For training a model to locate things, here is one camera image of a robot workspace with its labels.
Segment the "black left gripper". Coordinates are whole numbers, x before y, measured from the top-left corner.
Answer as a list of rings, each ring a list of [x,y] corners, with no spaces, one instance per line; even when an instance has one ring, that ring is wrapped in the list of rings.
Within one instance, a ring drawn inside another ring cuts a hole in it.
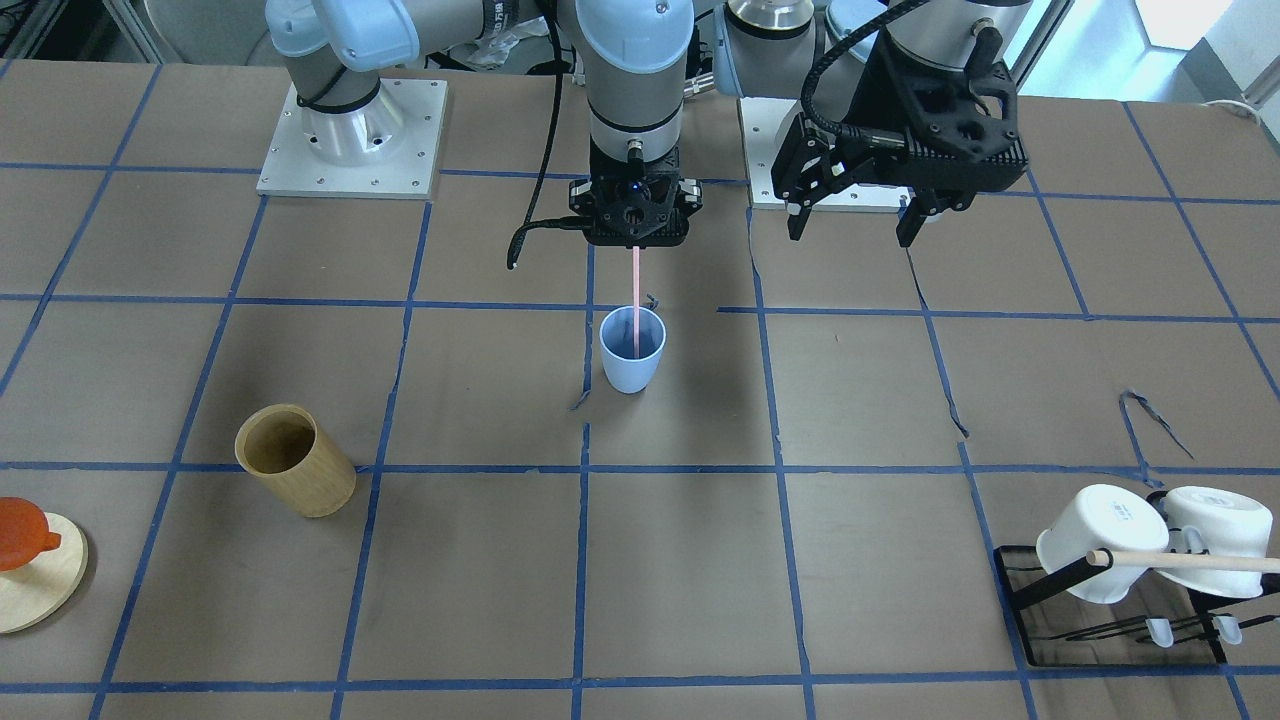
[[[910,249],[941,211],[961,211],[975,195],[1007,190],[1025,174],[1030,160],[1018,128],[1018,88],[1000,56],[1002,35],[977,29],[970,40],[959,68],[940,69],[882,31],[841,119],[817,106],[835,54],[814,60],[771,168],[791,241],[803,238],[823,199],[852,184],[902,186],[913,192],[895,236]]]

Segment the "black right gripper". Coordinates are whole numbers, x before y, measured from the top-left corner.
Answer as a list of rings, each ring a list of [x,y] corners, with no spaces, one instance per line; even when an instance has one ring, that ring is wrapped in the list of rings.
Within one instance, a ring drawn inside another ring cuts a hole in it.
[[[675,247],[703,208],[699,179],[681,176],[680,146],[655,160],[631,151],[621,161],[590,147],[590,177],[570,186],[570,209],[582,218],[589,243],[613,247]]]

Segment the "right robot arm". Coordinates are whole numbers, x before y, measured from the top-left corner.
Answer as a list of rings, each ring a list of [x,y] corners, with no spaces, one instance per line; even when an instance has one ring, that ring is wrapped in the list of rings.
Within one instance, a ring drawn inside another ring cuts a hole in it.
[[[690,1],[269,1],[292,86],[259,192],[428,197],[445,91],[381,73],[539,17],[577,54],[591,120],[589,177],[548,225],[596,246],[682,243],[703,205],[678,156]]]

